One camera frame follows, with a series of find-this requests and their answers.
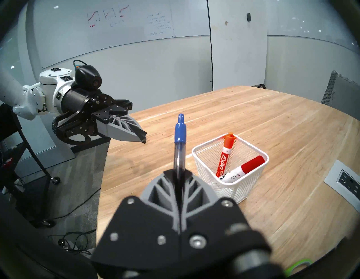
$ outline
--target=blue pen cap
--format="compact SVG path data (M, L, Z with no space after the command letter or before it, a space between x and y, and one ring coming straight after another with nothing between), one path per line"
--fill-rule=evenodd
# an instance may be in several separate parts
M186 143L186 124L182 113L179 114L179 118L175 126L174 143Z

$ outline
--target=gray mesh chair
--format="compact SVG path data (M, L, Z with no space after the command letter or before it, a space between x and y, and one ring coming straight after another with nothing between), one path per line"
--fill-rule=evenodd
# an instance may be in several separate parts
M360 120L360 85L333 71L321 103Z

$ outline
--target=wooden table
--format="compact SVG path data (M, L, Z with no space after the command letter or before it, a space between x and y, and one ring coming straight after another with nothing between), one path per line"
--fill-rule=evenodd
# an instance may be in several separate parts
M97 241L122 199L172 168L179 113L187 126L186 168L197 174L191 149L232 131L270 161L239 204L250 226L288 267L319 259L351 232L357 211L324 183L335 160L360 173L360 124L326 105L281 92L231 87L136 112L146 144L111 139L101 186Z

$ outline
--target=door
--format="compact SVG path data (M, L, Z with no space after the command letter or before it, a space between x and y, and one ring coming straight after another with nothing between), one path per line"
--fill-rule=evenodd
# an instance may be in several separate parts
M263 0L208 0L213 89L264 83L267 48Z

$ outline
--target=marker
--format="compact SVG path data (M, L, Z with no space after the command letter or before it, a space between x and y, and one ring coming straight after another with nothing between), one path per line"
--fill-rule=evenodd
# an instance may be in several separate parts
M265 160L262 156L257 156L250 161L242 164L240 167L224 174L220 180L225 183L232 183L238 180L239 178L243 177L245 174L248 174L252 170L256 169L258 166L265 163Z
M216 177L221 177L224 174L226 164L231 153L231 148L233 148L235 139L236 137L233 133L228 133L225 136L224 147L222 148L219 165L217 166Z
M177 124L175 126L174 137L174 171L175 171L175 197L179 211L184 194L184 172L185 172L185 156L186 156L186 124L184 122L184 115L179 114Z

